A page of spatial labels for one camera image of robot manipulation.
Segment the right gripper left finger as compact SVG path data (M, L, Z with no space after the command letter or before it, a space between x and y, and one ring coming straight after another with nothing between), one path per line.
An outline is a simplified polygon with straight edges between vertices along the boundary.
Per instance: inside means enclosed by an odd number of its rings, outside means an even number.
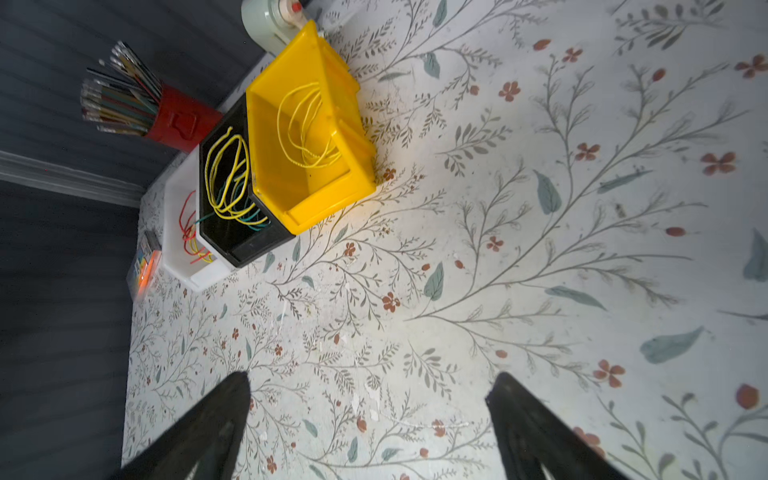
M250 383L233 372L113 479L232 479L250 408Z

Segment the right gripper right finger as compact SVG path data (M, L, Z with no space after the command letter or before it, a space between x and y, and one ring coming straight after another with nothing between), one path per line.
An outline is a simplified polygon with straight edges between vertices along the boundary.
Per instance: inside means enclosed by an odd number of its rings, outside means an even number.
M529 390L500 373L486 397L508 479L623 479Z

